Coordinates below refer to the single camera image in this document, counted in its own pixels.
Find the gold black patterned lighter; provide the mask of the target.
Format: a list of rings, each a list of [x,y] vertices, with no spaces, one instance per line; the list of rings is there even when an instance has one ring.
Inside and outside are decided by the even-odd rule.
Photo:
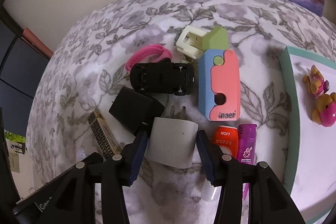
[[[98,143],[100,152],[106,159],[121,153],[120,146],[98,110],[94,110],[89,114],[88,122]]]

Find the black power adapter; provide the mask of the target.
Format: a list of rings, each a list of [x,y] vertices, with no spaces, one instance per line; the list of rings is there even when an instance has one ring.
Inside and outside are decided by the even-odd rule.
[[[109,109],[110,115],[134,136],[141,132],[150,136],[154,119],[161,117],[164,111],[165,106],[157,99],[125,86],[121,88]]]

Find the white power adapter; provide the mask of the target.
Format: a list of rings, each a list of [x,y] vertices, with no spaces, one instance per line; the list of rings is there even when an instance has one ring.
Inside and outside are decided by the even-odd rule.
[[[190,168],[193,162],[198,124],[186,119],[186,107],[175,116],[172,106],[169,118],[156,117],[146,150],[146,159],[174,168]]]

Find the purple lighter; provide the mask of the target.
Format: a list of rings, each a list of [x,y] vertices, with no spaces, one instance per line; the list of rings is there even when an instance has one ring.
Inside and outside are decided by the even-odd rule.
[[[240,124],[238,126],[237,160],[244,164],[253,165],[255,162],[256,124]]]

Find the red white glue bottle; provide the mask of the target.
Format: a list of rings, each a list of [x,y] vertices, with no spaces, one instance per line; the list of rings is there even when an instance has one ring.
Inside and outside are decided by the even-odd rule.
[[[236,157],[238,154],[238,130],[231,126],[219,126],[211,138],[211,143],[219,146],[223,153]],[[204,201],[217,200],[221,187],[214,187],[209,180],[205,179],[201,192],[201,199]]]

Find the pink dog toy figure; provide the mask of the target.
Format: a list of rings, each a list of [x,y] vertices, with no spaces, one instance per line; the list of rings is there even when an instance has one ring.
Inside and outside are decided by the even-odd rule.
[[[302,81],[315,98],[315,108],[311,112],[312,121],[323,127],[335,125],[335,92],[327,93],[329,81],[315,65],[311,66],[310,75],[304,75]]]

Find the black toy car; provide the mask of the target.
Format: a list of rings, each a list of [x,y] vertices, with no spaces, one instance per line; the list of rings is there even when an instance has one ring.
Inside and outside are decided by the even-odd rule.
[[[142,93],[186,96],[192,93],[195,71],[187,63],[139,63],[130,71],[132,88]]]

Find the blue pink block toy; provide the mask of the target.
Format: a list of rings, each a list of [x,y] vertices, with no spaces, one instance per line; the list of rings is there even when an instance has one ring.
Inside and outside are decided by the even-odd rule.
[[[240,71],[227,31],[214,27],[202,38],[198,59],[198,110],[209,121],[236,121],[240,117]]]

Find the pink smart watch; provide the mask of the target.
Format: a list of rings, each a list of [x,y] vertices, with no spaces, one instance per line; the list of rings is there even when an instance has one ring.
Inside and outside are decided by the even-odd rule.
[[[128,61],[125,63],[126,71],[130,72],[132,67],[150,56],[157,57],[152,61],[153,63],[157,63],[163,59],[173,58],[172,53],[164,46],[161,46],[160,44],[151,44],[141,48],[128,59]]]

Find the cream plastic clip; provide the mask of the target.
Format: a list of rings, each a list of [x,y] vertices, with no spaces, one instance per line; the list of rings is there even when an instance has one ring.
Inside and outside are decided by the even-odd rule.
[[[208,32],[186,26],[176,41],[177,51],[191,60],[197,60],[203,54],[202,39]]]

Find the teal white box tray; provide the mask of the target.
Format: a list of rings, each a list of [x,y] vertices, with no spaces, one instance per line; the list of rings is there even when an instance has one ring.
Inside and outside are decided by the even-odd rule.
[[[312,121],[315,98],[302,78],[315,65],[335,91],[335,62],[300,48],[287,46],[280,56],[289,97],[289,144],[284,171],[285,188],[306,223],[322,223],[335,205],[335,126]]]

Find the floral grey white blanket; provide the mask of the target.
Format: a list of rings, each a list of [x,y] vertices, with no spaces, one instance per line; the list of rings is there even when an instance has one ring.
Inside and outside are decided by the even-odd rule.
[[[228,32],[240,66],[240,123],[257,125],[257,161],[279,179],[288,154],[289,102],[279,58],[287,46],[335,60],[335,25],[288,0],[118,0],[79,20],[54,52],[37,88],[27,147],[43,184],[98,146],[88,115],[98,109],[120,145],[133,135],[110,114],[125,63],[141,48],[175,43],[185,26]]]

